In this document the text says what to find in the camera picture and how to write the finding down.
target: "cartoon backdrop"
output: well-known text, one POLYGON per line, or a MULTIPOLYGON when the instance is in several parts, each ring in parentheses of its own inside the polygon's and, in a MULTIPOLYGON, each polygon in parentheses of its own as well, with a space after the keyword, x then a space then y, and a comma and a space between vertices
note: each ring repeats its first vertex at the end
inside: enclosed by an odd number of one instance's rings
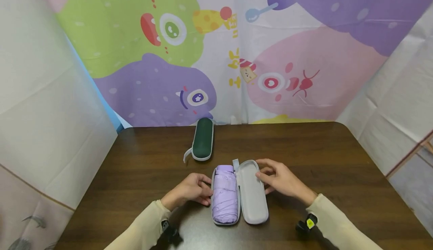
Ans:
POLYGON ((49 1, 108 104, 153 127, 333 121, 432 0, 49 1))

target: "sleeve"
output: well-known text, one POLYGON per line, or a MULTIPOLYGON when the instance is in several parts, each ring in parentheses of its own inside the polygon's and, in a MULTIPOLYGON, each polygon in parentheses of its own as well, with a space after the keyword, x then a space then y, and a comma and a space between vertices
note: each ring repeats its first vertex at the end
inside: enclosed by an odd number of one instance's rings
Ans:
POLYGON ((169 216, 170 211, 160 200, 152 202, 105 250, 150 249, 162 234, 161 222, 169 216))
POLYGON ((320 194, 307 208, 317 217, 317 227, 324 238, 339 250, 381 250, 371 239, 359 231, 354 224, 329 199, 320 194))

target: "white dot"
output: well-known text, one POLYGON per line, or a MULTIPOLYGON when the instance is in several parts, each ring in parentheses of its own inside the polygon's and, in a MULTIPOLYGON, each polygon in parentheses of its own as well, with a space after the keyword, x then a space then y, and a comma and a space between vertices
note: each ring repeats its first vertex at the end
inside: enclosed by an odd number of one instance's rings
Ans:
POLYGON ((397 26, 397 22, 390 22, 388 28, 394 28, 397 26))
POLYGON ((358 16, 356 17, 358 20, 362 20, 365 17, 367 17, 368 14, 368 8, 363 8, 359 13, 358 16))
POLYGON ((340 3, 334 3, 331 6, 331 11, 337 11, 337 9, 340 7, 340 3))

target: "wooden table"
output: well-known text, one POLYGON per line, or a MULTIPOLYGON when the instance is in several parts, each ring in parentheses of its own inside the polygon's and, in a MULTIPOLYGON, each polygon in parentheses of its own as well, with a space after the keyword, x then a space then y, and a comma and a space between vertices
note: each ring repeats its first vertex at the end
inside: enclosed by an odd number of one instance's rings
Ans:
MULTIPOLYGON (((433 249, 433 240, 348 129, 339 123, 216 126, 213 157, 190 158, 195 127, 129 128, 114 142, 55 249, 105 248, 153 200, 191 172, 211 176, 219 164, 271 158, 284 162, 313 190, 326 195, 383 249, 433 249)), ((319 232, 303 238, 295 231, 302 205, 272 193, 269 220, 251 226, 241 218, 216 226, 210 208, 187 203, 172 215, 183 242, 160 240, 154 249, 328 249, 319 232)))

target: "person's left hand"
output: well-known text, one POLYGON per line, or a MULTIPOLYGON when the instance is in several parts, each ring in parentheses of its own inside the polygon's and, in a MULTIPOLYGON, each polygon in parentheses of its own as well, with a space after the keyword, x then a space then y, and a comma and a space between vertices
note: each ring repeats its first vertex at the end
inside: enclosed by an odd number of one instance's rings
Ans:
POLYGON ((213 191, 205 182, 211 184, 212 181, 203 174, 189 174, 161 199, 162 205, 170 211, 182 206, 188 200, 199 202, 205 206, 210 205, 210 196, 213 195, 213 191))

